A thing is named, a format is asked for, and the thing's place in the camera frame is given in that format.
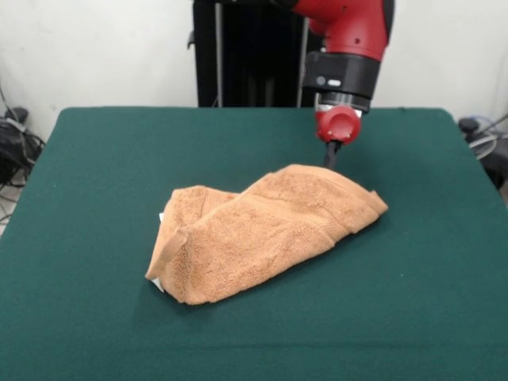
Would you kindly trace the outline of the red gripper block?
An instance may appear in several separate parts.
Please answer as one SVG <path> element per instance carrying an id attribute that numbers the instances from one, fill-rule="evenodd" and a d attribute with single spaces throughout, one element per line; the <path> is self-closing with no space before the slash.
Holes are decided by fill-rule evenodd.
<path id="1" fill-rule="evenodd" d="M 325 144 L 323 166 L 336 169 L 337 154 L 343 144 L 353 142 L 360 134 L 363 113 L 351 106 L 318 104 L 314 110 L 316 135 Z"/>

